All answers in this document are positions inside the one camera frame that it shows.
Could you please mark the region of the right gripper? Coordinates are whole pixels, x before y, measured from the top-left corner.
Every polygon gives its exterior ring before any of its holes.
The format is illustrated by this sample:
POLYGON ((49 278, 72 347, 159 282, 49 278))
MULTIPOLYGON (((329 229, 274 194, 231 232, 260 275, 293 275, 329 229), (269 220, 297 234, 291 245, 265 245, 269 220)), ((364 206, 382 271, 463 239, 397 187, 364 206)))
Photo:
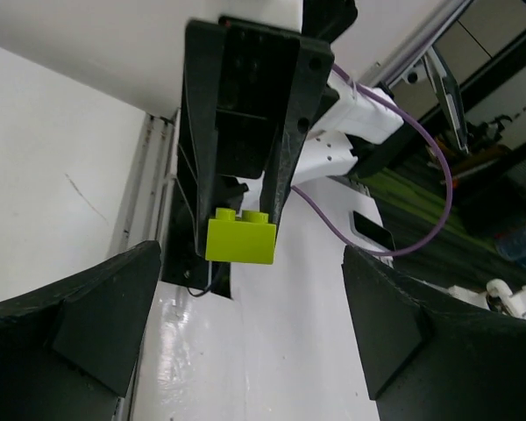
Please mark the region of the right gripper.
POLYGON ((338 100, 327 84, 331 43, 356 20, 352 1, 305 1, 302 25, 221 12, 185 30, 177 140, 177 277, 216 281, 228 262, 206 260, 216 208, 239 211, 250 180, 260 210, 280 225, 302 146, 338 100))

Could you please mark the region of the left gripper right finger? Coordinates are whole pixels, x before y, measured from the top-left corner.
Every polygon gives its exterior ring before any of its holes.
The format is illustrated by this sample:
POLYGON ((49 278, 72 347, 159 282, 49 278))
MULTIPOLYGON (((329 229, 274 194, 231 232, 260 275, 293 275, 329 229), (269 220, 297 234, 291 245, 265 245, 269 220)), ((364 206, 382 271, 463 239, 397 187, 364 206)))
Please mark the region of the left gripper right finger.
POLYGON ((347 247, 345 293, 383 420, 526 420, 526 320, 465 303, 347 247))

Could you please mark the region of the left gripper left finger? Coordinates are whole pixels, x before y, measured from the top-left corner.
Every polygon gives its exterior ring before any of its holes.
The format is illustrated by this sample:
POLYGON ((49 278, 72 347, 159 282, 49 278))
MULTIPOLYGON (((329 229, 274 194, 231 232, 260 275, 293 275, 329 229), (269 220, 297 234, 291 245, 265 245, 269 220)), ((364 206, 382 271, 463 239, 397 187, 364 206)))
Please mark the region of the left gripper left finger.
POLYGON ((144 241, 0 302, 0 420, 110 420, 125 397, 160 274, 144 241))

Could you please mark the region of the lime rectangular lego brick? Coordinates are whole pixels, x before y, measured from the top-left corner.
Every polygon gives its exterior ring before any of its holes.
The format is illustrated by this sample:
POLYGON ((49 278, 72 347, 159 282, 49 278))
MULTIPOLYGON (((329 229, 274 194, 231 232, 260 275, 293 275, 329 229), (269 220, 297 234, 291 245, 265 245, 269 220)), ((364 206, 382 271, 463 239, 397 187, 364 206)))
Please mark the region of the lime rectangular lego brick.
POLYGON ((209 220, 205 259, 214 262, 271 265, 277 225, 260 211, 216 208, 209 220))

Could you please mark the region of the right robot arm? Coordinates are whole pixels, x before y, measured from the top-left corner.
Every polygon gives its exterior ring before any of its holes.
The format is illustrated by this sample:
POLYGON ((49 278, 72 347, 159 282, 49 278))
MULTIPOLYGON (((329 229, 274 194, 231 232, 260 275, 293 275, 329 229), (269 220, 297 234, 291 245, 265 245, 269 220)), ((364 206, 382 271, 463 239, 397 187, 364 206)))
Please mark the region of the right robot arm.
POLYGON ((357 16, 352 1, 216 1, 187 22, 164 281, 271 263, 292 186, 351 172, 402 126, 333 67, 357 16))

